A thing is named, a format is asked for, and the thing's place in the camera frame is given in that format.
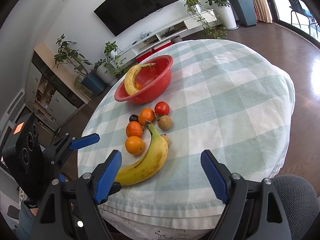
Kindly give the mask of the large smooth orange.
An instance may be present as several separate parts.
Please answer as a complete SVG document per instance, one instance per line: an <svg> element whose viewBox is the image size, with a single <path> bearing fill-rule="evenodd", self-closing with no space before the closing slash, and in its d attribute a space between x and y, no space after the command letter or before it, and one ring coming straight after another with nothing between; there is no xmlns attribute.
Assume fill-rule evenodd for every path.
<svg viewBox="0 0 320 240"><path fill-rule="evenodd" d="M125 141L125 148L131 155L140 155L144 151L145 144L140 137L131 136Z"/></svg>

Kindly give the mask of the large yellow banana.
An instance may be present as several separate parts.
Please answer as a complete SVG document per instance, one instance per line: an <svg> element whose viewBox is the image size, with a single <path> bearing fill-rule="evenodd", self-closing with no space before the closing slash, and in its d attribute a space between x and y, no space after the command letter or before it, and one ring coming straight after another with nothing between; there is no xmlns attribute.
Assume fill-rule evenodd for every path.
<svg viewBox="0 0 320 240"><path fill-rule="evenodd" d="M168 157L168 143L154 128L153 124L146 121L146 127L151 134L151 142L146 153L130 166L120 168L115 181L121 186L130 186L143 182L154 176L164 165Z"/></svg>

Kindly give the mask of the brown round kiwi fruit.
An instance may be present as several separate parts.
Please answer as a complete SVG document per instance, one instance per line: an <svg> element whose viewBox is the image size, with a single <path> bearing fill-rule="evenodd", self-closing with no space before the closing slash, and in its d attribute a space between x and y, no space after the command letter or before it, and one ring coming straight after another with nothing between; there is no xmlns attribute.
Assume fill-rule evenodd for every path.
<svg viewBox="0 0 320 240"><path fill-rule="evenodd" d="M167 115L163 115L157 120L157 125L161 130L166 131L172 126L172 119Z"/></svg>

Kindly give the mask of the grey round chair cushion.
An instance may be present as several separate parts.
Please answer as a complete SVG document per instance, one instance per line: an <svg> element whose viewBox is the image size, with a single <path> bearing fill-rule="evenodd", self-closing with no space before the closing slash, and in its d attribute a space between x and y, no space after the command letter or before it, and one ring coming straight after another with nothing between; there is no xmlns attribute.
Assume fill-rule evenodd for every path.
<svg viewBox="0 0 320 240"><path fill-rule="evenodd" d="M319 213L315 189L306 179L295 175L276 176L272 184L285 210L291 238L302 239Z"/></svg>

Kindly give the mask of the wooden display cabinet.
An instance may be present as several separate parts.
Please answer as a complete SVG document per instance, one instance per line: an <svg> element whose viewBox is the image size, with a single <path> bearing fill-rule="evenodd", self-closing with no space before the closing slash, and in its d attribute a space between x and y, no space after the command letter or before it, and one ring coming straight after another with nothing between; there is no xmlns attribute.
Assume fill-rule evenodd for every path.
<svg viewBox="0 0 320 240"><path fill-rule="evenodd" d="M59 128L84 105L90 97L74 86L75 76L65 66L54 65L54 54L44 44L34 49L31 59L25 104L51 130Z"/></svg>

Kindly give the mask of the left tree plant blue pot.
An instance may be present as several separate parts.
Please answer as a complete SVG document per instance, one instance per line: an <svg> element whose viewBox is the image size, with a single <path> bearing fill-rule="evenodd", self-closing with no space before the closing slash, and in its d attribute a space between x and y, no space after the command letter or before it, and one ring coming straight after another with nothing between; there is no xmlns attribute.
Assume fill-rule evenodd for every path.
<svg viewBox="0 0 320 240"><path fill-rule="evenodd" d="M87 70L86 66L93 66L93 64L78 50L72 48L72 44L75 42L67 41L65 38L65 35L62 34L56 41L58 49L57 54L54 55L55 67L72 66L75 89L82 91L88 97L100 95L105 90L106 84L93 69Z"/></svg>

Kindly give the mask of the mandarin middle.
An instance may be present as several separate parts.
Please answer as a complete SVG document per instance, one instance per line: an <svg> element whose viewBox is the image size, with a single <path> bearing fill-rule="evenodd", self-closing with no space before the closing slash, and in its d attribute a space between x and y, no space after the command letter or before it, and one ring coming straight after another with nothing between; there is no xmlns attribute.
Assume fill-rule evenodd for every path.
<svg viewBox="0 0 320 240"><path fill-rule="evenodd" d="M127 137L139 137L141 138L143 135L143 128L141 124L137 121L131 121L128 123L126 127L126 136Z"/></svg>

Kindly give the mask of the mandarin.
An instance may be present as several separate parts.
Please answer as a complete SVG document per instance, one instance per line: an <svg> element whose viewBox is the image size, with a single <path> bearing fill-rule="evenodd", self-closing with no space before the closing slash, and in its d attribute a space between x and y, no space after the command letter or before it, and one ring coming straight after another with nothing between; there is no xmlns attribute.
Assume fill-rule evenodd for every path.
<svg viewBox="0 0 320 240"><path fill-rule="evenodd" d="M139 137L141 138L143 135L143 128L141 124L137 121L131 121L128 123L126 127L126 136L127 137Z"/></svg>
<svg viewBox="0 0 320 240"><path fill-rule="evenodd" d="M154 119L155 119L155 113L150 108L143 109L138 116L138 121L142 126L145 125L146 121L153 122Z"/></svg>

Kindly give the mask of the dark purple plum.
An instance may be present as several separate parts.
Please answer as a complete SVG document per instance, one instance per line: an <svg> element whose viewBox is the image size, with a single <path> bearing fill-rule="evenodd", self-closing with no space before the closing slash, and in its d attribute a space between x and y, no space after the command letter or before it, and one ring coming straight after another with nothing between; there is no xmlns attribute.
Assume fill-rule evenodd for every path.
<svg viewBox="0 0 320 240"><path fill-rule="evenodd" d="M129 122L139 122L138 120L139 116L138 115L135 115L135 114L132 114L130 117L129 117Z"/></svg>

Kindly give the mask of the banana in bowl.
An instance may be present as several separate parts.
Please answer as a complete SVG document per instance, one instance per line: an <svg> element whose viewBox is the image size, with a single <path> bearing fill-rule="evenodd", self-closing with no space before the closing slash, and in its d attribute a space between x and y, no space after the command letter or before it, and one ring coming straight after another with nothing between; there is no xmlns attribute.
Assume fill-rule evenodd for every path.
<svg viewBox="0 0 320 240"><path fill-rule="evenodd" d="M133 95L140 91L140 89L136 85L137 75L143 68L154 67L155 65L156 63L153 62L147 64L137 64L128 70L124 80L124 87L127 94Z"/></svg>

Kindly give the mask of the mandarin upper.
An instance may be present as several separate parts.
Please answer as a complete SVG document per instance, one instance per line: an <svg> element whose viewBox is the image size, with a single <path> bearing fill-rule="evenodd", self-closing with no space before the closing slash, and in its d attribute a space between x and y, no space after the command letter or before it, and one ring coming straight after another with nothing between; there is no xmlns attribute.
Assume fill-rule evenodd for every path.
<svg viewBox="0 0 320 240"><path fill-rule="evenodd" d="M155 113L150 108L143 109L138 116L138 121L142 126L145 125L146 121L153 122L154 119L155 119Z"/></svg>

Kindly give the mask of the orange fruit inside bowl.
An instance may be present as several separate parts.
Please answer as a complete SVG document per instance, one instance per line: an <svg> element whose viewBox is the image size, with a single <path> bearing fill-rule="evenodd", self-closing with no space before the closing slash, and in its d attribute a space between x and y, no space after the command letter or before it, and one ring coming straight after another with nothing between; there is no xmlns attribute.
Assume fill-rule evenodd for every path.
<svg viewBox="0 0 320 240"><path fill-rule="evenodd" d="M141 90L141 89L142 89L142 85L141 85L140 83L136 83L136 88L137 88L138 90Z"/></svg>

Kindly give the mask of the small brown fruit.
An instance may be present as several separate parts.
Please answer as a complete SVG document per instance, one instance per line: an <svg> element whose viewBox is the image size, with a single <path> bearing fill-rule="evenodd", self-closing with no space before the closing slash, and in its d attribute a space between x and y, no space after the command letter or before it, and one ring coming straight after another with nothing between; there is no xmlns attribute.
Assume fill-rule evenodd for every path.
<svg viewBox="0 0 320 240"><path fill-rule="evenodd" d="M171 141L170 141L169 137L166 134L162 134L161 136L166 140L167 145L170 146Z"/></svg>

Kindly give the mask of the red tomato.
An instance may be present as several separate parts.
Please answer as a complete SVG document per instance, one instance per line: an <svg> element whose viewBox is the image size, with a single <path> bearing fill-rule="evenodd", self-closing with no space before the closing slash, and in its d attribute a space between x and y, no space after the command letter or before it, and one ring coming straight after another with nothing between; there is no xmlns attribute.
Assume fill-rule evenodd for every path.
<svg viewBox="0 0 320 240"><path fill-rule="evenodd" d="M166 102L160 101L155 105L154 112L156 115L169 115L170 106Z"/></svg>

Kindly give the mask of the small plant on console left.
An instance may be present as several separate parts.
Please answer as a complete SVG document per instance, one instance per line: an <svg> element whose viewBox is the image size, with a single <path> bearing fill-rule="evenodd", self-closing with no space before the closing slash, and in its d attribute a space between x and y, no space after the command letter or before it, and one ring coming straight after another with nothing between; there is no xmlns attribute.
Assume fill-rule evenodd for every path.
<svg viewBox="0 0 320 240"><path fill-rule="evenodd" d="M113 62L114 60L118 59L121 55L121 52L122 51L116 45L116 41L108 41L105 43L104 55L107 59L107 62Z"/></svg>

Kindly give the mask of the red plastic colander bowl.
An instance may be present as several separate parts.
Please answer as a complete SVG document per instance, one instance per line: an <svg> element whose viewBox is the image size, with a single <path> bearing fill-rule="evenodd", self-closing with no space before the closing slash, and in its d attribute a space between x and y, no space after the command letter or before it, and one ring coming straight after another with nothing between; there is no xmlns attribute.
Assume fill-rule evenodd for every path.
<svg viewBox="0 0 320 240"><path fill-rule="evenodd" d="M114 99L117 102L129 102L135 105L146 104L159 97L169 86L171 81L171 66L174 59L170 55L161 55L146 61L156 63L154 67L143 68L136 77L136 82L142 85L142 89L136 94L127 94L124 80L117 87Z"/></svg>

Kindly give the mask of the white tv console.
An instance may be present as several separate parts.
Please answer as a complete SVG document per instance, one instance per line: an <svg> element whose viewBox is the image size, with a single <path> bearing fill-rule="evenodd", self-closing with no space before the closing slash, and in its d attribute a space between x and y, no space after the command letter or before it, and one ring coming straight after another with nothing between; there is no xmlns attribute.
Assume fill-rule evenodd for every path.
<svg viewBox="0 0 320 240"><path fill-rule="evenodd" d="M162 42L176 36L185 37L201 29L201 24L190 16L180 18L152 31L143 39L140 38L135 43L121 50L121 55L117 60L125 65Z"/></svg>

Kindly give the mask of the red storage box left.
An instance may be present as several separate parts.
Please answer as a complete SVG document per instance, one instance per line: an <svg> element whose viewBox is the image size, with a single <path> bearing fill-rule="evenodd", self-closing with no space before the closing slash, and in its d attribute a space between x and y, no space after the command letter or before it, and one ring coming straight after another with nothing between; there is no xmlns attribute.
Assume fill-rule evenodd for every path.
<svg viewBox="0 0 320 240"><path fill-rule="evenodd" d="M154 53L153 49L149 49L148 51L146 51L145 53L143 53L142 55L139 55L136 57L136 61L138 63L144 61L146 58L148 58L149 56L151 56Z"/></svg>

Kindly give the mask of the red storage box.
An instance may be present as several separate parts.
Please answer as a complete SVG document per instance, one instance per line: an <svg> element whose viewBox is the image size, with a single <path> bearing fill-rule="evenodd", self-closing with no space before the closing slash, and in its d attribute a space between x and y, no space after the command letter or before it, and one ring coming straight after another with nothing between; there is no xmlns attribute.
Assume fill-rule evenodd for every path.
<svg viewBox="0 0 320 240"><path fill-rule="evenodd" d="M159 45L153 47L153 50L156 53L156 52L158 52L158 51L160 51L160 50L162 50L164 48L167 48L167 47L169 47L171 45L172 45L172 41L171 40L167 40L167 41L162 42Z"/></svg>
<svg viewBox="0 0 320 240"><path fill-rule="evenodd" d="M143 53L142 55L139 55L136 57L136 61L138 63L144 61L146 58L148 58L149 56L151 56L154 53L153 49L149 49L148 51L146 51L145 53Z"/></svg>

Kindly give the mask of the green white checkered tablecloth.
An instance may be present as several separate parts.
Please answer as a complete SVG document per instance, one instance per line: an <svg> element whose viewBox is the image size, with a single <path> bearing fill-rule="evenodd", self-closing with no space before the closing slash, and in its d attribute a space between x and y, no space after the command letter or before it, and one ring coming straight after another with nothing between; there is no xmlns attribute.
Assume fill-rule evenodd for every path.
<svg viewBox="0 0 320 240"><path fill-rule="evenodd" d="M202 151L248 180L274 177L289 146L295 88L287 72L240 43L184 41L162 54L174 59L158 98L172 119L167 161L99 209L133 239L199 239L225 207L201 167Z"/></svg>

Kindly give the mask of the red storage box right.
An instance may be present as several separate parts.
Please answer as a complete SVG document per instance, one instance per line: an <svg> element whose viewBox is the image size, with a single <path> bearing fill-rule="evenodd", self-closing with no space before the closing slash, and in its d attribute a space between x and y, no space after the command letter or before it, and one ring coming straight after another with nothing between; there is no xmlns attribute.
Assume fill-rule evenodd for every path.
<svg viewBox="0 0 320 240"><path fill-rule="evenodd" d="M172 41L171 40L167 40L167 41L162 42L159 45L153 47L153 50L156 53L156 52L158 52L158 51L160 51L160 50L162 50L164 48L167 48L167 47L169 47L171 45L172 45Z"/></svg>

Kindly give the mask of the grey small bin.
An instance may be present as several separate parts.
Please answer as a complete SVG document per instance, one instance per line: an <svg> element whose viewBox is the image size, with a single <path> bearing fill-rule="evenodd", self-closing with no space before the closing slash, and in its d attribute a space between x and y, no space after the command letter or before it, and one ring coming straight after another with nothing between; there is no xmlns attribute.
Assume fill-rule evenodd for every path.
<svg viewBox="0 0 320 240"><path fill-rule="evenodd" d="M171 39L172 43L175 44L175 43L178 43L178 42L182 42L182 38L180 36L176 36L174 38Z"/></svg>

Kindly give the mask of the trailing plant on console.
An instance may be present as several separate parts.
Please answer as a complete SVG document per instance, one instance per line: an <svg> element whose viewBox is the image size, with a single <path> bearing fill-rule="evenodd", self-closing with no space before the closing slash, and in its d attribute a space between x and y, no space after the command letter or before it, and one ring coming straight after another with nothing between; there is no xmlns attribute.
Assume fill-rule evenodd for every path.
<svg viewBox="0 0 320 240"><path fill-rule="evenodd" d="M189 16L201 24L204 38L216 40L226 38L227 29L214 9L207 9L199 0L183 1Z"/></svg>

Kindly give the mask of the tall plant dark blue pot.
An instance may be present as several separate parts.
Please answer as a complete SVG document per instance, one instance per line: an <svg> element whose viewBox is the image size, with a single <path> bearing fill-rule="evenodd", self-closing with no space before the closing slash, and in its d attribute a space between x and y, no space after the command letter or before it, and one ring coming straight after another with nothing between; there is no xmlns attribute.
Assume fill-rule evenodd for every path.
<svg viewBox="0 0 320 240"><path fill-rule="evenodd" d="M218 6L231 5L237 14L239 22L244 27L257 25L253 0L206 0L206 3L212 6L216 3Z"/></svg>

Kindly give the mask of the plant in white tall pot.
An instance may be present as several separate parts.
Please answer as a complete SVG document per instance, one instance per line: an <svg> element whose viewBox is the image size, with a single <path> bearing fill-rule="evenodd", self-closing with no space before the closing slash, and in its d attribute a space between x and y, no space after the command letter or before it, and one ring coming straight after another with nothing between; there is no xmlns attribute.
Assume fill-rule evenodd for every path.
<svg viewBox="0 0 320 240"><path fill-rule="evenodd" d="M214 9L217 18L223 23L227 30L238 29L235 17L229 0L206 0L210 7Z"/></svg>

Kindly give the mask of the black balcony chair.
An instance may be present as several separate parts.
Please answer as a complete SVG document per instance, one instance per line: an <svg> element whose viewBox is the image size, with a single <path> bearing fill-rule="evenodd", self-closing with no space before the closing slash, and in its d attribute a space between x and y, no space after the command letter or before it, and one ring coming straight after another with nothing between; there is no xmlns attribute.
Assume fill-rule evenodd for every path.
<svg viewBox="0 0 320 240"><path fill-rule="evenodd" d="M315 17L313 14L310 12L309 9L304 9L301 5L302 0L288 0L290 3L289 8L291 9L290 11L290 24L293 25L293 15L295 15L298 25L300 30L302 30L302 25L300 23L298 15L302 15L308 19L308 24L306 26L308 27L309 30L309 35L311 36L311 28L315 27L316 29L316 36L318 37L318 30L317 27L319 26L318 22L316 21Z"/></svg>

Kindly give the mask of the black wall television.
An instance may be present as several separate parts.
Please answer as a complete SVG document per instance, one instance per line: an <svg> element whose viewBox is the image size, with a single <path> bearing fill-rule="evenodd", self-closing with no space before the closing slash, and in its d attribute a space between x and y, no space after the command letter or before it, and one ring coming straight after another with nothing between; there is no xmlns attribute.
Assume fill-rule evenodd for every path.
<svg viewBox="0 0 320 240"><path fill-rule="evenodd" d="M151 13L178 0L105 0L94 13L118 36Z"/></svg>

